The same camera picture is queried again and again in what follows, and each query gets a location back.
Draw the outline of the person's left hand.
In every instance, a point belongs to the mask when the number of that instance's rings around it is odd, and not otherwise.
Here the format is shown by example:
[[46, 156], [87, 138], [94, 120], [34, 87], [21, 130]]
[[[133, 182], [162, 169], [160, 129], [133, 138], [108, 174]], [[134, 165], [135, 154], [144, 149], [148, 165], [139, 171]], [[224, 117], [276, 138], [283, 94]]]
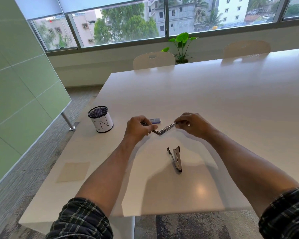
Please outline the person's left hand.
[[132, 141], [134, 144], [137, 144], [144, 138], [144, 136], [150, 134], [151, 132], [147, 132], [147, 130], [143, 128], [141, 122], [145, 122], [148, 125], [153, 125], [150, 120], [143, 115], [134, 116], [127, 122], [124, 138]]

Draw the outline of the person's right hand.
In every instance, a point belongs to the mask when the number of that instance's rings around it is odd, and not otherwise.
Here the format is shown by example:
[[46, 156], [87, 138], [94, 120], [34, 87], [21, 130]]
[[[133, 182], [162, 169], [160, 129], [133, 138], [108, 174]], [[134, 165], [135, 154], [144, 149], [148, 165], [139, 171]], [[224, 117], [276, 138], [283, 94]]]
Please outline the person's right hand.
[[174, 122], [176, 123], [176, 128], [204, 140], [208, 140], [217, 131], [199, 113], [184, 112]]

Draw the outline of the silver stapler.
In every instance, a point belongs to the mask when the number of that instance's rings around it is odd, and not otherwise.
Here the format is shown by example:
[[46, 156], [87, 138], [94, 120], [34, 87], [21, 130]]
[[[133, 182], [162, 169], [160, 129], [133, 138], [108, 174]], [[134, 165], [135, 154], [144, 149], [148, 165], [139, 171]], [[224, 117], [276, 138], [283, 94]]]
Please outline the silver stapler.
[[172, 152], [169, 148], [167, 148], [167, 151], [172, 158], [172, 161], [174, 163], [176, 170], [179, 173], [181, 173], [182, 172], [182, 163], [181, 163], [181, 159], [180, 159], [180, 146], [177, 146], [175, 149], [172, 150]]
[[[145, 122], [141, 122], [141, 124], [142, 124], [143, 126], [148, 126]], [[158, 131], [158, 130], [153, 130], [153, 131], [151, 131], [151, 132], [157, 134], [158, 136], [161, 136], [161, 135], [165, 134], [167, 131], [169, 131], [170, 129], [172, 129], [173, 127], [175, 127], [176, 124], [177, 124], [177, 123], [174, 122], [174, 123], [172, 123], [172, 124], [166, 126], [165, 128], [163, 128], [163, 129], [160, 130], [160, 131]]]

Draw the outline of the person's left forearm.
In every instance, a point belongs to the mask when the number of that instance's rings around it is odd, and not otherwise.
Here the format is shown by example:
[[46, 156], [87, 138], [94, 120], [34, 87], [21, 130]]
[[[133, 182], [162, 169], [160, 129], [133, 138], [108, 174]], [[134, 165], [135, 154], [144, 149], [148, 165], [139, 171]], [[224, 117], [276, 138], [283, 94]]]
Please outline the person's left forearm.
[[132, 151], [144, 136], [125, 135], [111, 155], [85, 180], [75, 197], [92, 201], [109, 217], [118, 198]]

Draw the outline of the person's right forearm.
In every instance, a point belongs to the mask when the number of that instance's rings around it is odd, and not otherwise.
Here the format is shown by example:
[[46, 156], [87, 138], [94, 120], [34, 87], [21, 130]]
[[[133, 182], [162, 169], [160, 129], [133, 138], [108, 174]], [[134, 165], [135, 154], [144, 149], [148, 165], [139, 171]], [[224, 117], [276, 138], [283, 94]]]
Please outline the person's right forearm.
[[218, 153], [232, 180], [260, 218], [282, 193], [299, 187], [286, 172], [208, 125], [202, 138]]

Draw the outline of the closed silver stapler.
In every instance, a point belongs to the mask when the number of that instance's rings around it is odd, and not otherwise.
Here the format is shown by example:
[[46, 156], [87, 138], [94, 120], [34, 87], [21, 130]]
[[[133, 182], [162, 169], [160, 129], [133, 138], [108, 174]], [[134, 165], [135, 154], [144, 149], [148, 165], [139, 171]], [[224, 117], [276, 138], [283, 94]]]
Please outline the closed silver stapler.
[[167, 151], [172, 158], [172, 161], [174, 163], [176, 170], [179, 173], [181, 173], [182, 172], [182, 163], [181, 163], [181, 159], [180, 159], [180, 146], [177, 146], [175, 149], [172, 150], [172, 152], [169, 148], [167, 148]]

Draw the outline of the black mesh pen holder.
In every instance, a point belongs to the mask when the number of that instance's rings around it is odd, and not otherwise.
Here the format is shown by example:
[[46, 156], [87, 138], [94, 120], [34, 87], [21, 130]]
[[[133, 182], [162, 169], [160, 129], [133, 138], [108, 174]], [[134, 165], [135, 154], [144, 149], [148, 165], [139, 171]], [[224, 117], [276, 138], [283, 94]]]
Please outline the black mesh pen holder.
[[113, 129], [114, 124], [106, 106], [97, 106], [88, 111], [96, 132], [106, 133]]

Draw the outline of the white chair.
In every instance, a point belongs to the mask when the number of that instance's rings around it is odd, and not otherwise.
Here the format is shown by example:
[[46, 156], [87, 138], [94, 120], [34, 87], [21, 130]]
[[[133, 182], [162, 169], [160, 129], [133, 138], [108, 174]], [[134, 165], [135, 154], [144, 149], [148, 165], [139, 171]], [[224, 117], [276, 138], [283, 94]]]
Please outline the white chair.
[[133, 60], [133, 70], [157, 68], [175, 65], [176, 60], [169, 52], [150, 52], [137, 56]]
[[223, 59], [270, 53], [271, 46], [262, 40], [245, 40], [228, 44], [223, 50]]

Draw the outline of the green potted plant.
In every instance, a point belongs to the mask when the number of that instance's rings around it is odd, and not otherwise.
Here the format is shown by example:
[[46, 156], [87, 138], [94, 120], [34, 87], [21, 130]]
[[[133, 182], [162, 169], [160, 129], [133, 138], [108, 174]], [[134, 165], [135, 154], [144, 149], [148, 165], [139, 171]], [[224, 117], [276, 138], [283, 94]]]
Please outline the green potted plant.
[[175, 57], [176, 64], [189, 63], [187, 57], [187, 50], [193, 40], [198, 39], [197, 37], [190, 36], [189, 33], [183, 32], [177, 35], [175, 38], [170, 38], [167, 41], [173, 43], [177, 48], [177, 53], [173, 54]]

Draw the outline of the beige paper sheet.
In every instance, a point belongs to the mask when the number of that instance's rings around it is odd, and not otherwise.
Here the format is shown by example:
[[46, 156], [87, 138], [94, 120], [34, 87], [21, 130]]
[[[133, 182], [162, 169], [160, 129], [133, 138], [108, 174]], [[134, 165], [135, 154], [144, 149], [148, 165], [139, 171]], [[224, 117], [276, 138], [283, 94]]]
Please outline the beige paper sheet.
[[90, 162], [65, 163], [56, 182], [60, 183], [84, 180], [89, 167]]

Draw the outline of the plaid left sleeve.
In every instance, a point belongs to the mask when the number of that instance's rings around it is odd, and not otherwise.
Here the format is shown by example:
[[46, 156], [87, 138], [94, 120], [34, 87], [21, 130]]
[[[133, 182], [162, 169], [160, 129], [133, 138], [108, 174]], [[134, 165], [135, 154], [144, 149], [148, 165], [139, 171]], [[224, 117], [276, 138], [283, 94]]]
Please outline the plaid left sleeve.
[[95, 203], [75, 197], [64, 205], [45, 239], [113, 239], [113, 231]]

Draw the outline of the plaid sleeve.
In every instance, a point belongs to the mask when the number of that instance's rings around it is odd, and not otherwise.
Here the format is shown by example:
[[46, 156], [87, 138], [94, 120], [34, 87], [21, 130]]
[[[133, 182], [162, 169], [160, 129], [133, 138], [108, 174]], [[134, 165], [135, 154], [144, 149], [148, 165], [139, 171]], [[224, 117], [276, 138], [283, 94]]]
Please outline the plaid sleeve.
[[259, 220], [264, 239], [299, 239], [299, 187], [282, 193]]
[[75, 197], [64, 205], [45, 239], [113, 239], [113, 231], [95, 203]]

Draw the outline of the green glass partition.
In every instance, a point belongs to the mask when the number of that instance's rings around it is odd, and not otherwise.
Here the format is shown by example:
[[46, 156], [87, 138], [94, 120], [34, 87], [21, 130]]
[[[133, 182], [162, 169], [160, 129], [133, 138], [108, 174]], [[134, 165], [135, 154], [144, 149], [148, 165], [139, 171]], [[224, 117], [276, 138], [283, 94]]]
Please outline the green glass partition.
[[0, 0], [0, 183], [70, 102], [15, 0]]

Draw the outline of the plaid right sleeve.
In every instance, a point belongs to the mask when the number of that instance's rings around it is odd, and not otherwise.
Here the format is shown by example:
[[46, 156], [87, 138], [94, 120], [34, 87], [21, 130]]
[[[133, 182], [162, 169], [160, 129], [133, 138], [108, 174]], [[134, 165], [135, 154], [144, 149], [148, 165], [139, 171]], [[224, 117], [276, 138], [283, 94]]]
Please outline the plaid right sleeve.
[[282, 193], [259, 220], [264, 239], [299, 239], [299, 187]]

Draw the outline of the white roller blind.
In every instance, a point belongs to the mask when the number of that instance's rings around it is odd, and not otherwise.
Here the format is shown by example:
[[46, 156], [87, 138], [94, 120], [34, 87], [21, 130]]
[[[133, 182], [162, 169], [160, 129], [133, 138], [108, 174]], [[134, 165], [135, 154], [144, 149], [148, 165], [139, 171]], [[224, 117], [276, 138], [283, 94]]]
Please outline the white roller blind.
[[15, 0], [26, 20], [134, 1], [139, 0]]

